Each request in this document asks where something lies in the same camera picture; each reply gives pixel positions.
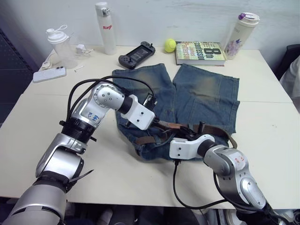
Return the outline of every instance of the book cover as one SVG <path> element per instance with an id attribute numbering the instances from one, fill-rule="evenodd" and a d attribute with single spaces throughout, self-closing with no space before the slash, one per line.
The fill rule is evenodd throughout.
<path id="1" fill-rule="evenodd" d="M 176 60 L 218 60 L 225 62 L 226 58 L 218 42 L 176 42 Z"/>

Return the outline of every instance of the water bottle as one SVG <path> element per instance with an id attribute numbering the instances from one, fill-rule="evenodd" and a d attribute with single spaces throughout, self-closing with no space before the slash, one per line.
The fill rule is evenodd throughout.
<path id="1" fill-rule="evenodd" d="M 95 5 L 98 24 L 103 40 L 104 51 L 107 55 L 117 53 L 116 40 L 113 32 L 113 23 L 107 2 L 98 2 Z"/>
<path id="2" fill-rule="evenodd" d="M 56 30 L 50 28 L 46 32 L 48 34 L 48 41 L 52 44 L 62 65 L 67 69 L 71 69 L 77 66 L 77 61 L 71 50 L 70 37 L 62 31 L 67 27 L 67 25 L 62 25 Z"/>
<path id="3" fill-rule="evenodd" d="M 227 59 L 232 60 L 244 45 L 247 38 L 259 22 L 259 16 L 254 13 L 241 13 L 224 50 Z"/>

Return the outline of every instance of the black cable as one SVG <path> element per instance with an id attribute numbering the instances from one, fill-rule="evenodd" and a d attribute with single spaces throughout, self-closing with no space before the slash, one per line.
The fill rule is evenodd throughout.
<path id="1" fill-rule="evenodd" d="M 235 203 L 235 202 L 231 201 L 221 191 L 221 189 L 220 189 L 220 187 L 218 185 L 218 182 L 217 182 L 217 175 L 215 174 L 215 172 L 213 173 L 213 176 L 214 176 L 214 182 L 215 182 L 216 188 L 217 188 L 218 192 L 220 193 L 220 195 L 224 199 L 226 199 L 229 203 L 231 203 L 235 208 L 239 208 L 239 209 L 242 209 L 242 210 L 248 210 L 248 211 L 254 211 L 254 212 L 261 212 L 261 213 L 266 214 L 267 216 L 270 216 L 271 219 L 272 219 L 272 217 L 274 217 L 274 218 L 283 220 L 286 224 L 289 224 L 289 222 L 288 222 L 288 220 L 286 218 L 284 218 L 282 216 L 279 216 L 279 215 L 276 215 L 276 214 L 273 214 L 273 213 L 270 213 L 268 210 L 265 211 L 265 210 L 261 210 L 261 209 L 255 209 L 253 207 L 244 206 L 244 205 L 241 205 L 241 204 L 238 204 L 238 203 Z"/>
<path id="2" fill-rule="evenodd" d="M 219 210 L 216 209 L 217 225 L 221 225 Z"/>
<path id="3" fill-rule="evenodd" d="M 189 209 L 192 209 L 192 210 L 203 210 L 205 208 L 208 208 L 208 207 L 211 207 L 213 205 L 220 204 L 220 203 L 224 203 L 224 202 L 227 201 L 227 200 L 223 199 L 223 200 L 212 202 L 210 204 L 199 206 L 199 207 L 189 206 L 189 205 L 186 205 L 185 203 L 183 203 L 182 200 L 180 200 L 180 198 L 178 197 L 178 195 L 176 193 L 176 188 L 175 188 L 175 177 L 176 177 L 176 172 L 177 172 L 177 167 L 178 167 L 179 162 L 180 162 L 179 160 L 175 161 L 175 169 L 174 169 L 174 173 L 173 173 L 173 191 L 174 191 L 176 199 L 181 203 L 181 205 L 183 205 L 184 207 L 187 207 Z"/>
<path id="4" fill-rule="evenodd" d="M 140 82 L 140 83 L 143 83 L 144 85 L 146 85 L 149 90 L 151 91 L 153 97 L 155 97 L 155 93 L 153 91 L 153 89 L 144 81 L 140 80 L 140 79 L 135 79 L 135 78 L 131 78 L 131 77 L 123 77 L 123 76 L 106 76 L 106 77 L 103 77 L 101 79 L 88 79 L 88 80 L 84 80 L 84 81 L 81 81 L 79 83 L 77 83 L 71 90 L 70 94 L 69 94 L 69 98 L 68 98 L 68 104 L 67 104 L 67 119 L 69 119 L 71 117 L 71 114 L 74 110 L 74 108 L 76 107 L 76 105 L 79 103 L 79 101 L 93 88 L 95 87 L 98 83 L 100 83 L 101 81 L 102 82 L 107 82 L 107 83 L 111 83 L 113 85 L 115 85 L 116 87 L 120 88 L 121 90 L 125 90 L 125 88 L 122 88 L 121 86 L 117 85 L 116 83 L 112 82 L 112 81 L 109 81 L 107 79 L 110 79 L 110 78 L 117 78 L 117 79 L 128 79 L 128 80 L 133 80 L 133 81 L 137 81 L 137 82 Z M 71 108 L 71 101 L 72 101 L 72 97 L 73 97 L 73 94 L 75 92 L 75 90 L 82 84 L 85 84 L 85 83 L 89 83 L 89 82 L 94 82 L 90 87 L 88 87 L 85 92 L 80 95 L 80 97 L 74 102 L 72 108 Z"/>

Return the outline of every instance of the robotic arm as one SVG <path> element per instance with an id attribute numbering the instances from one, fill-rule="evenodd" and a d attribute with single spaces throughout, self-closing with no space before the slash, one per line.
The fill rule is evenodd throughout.
<path id="1" fill-rule="evenodd" d="M 66 193 L 91 172 L 80 176 L 84 164 L 80 155 L 86 151 L 88 140 L 94 139 L 92 134 L 107 111 L 114 109 L 139 129 L 146 130 L 158 123 L 154 112 L 145 107 L 148 100 L 142 105 L 135 95 L 127 96 L 108 82 L 97 84 L 66 122 L 61 121 L 62 132 L 56 135 L 37 165 L 37 180 L 20 197 L 4 225 L 63 225 Z M 190 138 L 174 138 L 170 157 L 175 160 L 203 157 L 218 177 L 219 192 L 237 208 L 241 220 L 248 225 L 277 224 L 278 220 L 273 222 L 263 213 L 263 209 L 271 208 L 240 151 L 215 144 L 210 135 L 194 134 Z M 258 212 L 246 210 L 247 207 Z"/>
<path id="2" fill-rule="evenodd" d="M 248 225 L 285 224 L 280 220 L 284 218 L 275 214 L 259 189 L 249 171 L 247 157 L 237 149 L 214 141 L 210 135 L 196 133 L 188 135 L 187 139 L 174 138 L 170 144 L 170 157 L 175 159 L 176 168 L 179 160 L 202 157 L 214 172 L 219 193 L 236 208 L 238 218 Z"/>
<path id="3" fill-rule="evenodd" d="M 121 112 L 141 130 L 155 118 L 135 95 L 126 96 L 114 85 L 101 82 L 82 100 L 40 159 L 34 184 L 12 209 L 4 225 L 63 225 L 68 192 L 80 176 L 84 161 L 79 156 L 109 109 Z"/>

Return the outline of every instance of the white wall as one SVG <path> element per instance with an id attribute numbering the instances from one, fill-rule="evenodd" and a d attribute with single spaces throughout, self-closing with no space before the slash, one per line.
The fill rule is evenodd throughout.
<path id="1" fill-rule="evenodd" d="M 45 30 L 68 25 L 81 41 L 101 45 L 94 4 L 100 0 L 1 0 L 0 18 L 15 30 L 37 64 L 51 50 Z M 162 46 L 167 38 L 222 41 L 237 15 L 248 11 L 260 24 L 244 45 L 259 49 L 272 69 L 285 47 L 300 43 L 299 0 L 108 0 L 118 45 L 141 41 Z"/>

